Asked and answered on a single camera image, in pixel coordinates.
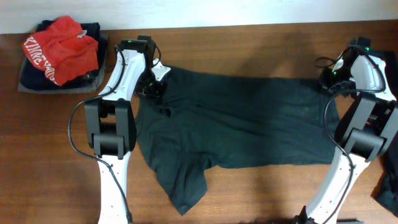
dark t-shirt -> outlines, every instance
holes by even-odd
[[[180,214],[204,196],[204,170],[329,164],[322,123],[328,96],[316,80],[240,78],[172,68],[161,104],[141,98],[138,143]],[[328,128],[338,114],[330,106]]]

red cloth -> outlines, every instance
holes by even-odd
[[[22,48],[33,66],[57,85],[98,69],[98,42],[70,16],[57,19],[45,31],[32,34]]]

wooden table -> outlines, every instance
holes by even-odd
[[[246,77],[317,78],[319,56],[337,57],[359,35],[375,49],[398,52],[398,21],[283,24],[187,29],[113,30],[110,54],[122,38],[151,35],[162,61],[190,70]],[[100,173],[67,138],[73,106],[94,94],[17,92],[27,34],[0,35],[0,223],[96,223]],[[343,114],[350,100],[338,99]],[[138,100],[132,101],[136,112]],[[83,110],[74,118],[77,146],[87,145]],[[145,163],[139,146],[130,158],[127,200],[136,223],[239,223],[298,215],[317,192],[329,166],[267,166],[206,170],[208,191],[183,217]],[[357,180],[340,218],[398,223],[372,197],[382,165],[374,161]]]

black cloth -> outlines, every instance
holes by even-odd
[[[161,104],[141,98],[138,143],[181,215],[204,196],[204,170],[329,164],[322,123],[328,97],[316,80],[238,78],[172,67]],[[338,114],[330,106],[328,128]]]
[[[376,201],[398,217],[398,138],[395,137],[384,155],[386,177]]]
[[[43,21],[36,28],[36,32],[45,30],[54,21]],[[83,30],[87,30],[86,35],[94,38],[98,41],[98,51],[97,51],[97,61],[98,69],[90,71],[85,76],[80,76],[74,80],[66,82],[62,86],[58,86],[51,82],[45,77],[44,71],[35,68],[30,62],[26,63],[26,67],[23,70],[21,76],[21,84],[31,90],[62,90],[62,89],[72,89],[81,88],[88,86],[93,83],[95,77],[98,76],[100,68],[105,60],[106,48],[108,46],[108,41],[100,38],[100,24],[97,22],[80,24]]]

white wall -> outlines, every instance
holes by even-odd
[[[398,19],[398,0],[0,0],[0,33],[70,15],[102,29]]]

